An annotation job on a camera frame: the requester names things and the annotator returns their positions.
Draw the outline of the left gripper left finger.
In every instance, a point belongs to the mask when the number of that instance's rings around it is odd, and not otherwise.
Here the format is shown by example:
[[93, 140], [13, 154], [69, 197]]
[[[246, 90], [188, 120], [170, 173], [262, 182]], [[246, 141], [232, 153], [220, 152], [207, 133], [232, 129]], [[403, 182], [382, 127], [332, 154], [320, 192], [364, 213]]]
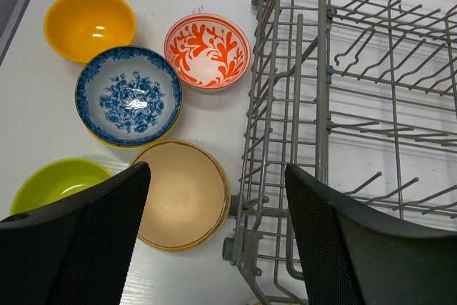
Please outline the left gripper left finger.
[[150, 180], [139, 162], [1, 220], [1, 303], [119, 304]]

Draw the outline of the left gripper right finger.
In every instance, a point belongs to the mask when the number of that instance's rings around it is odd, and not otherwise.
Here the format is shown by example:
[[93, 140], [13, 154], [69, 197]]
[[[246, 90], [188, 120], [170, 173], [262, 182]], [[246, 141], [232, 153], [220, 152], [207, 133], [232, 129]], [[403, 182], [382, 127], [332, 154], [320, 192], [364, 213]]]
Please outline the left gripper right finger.
[[456, 233], [389, 216], [285, 171], [293, 232], [311, 304], [454, 304]]

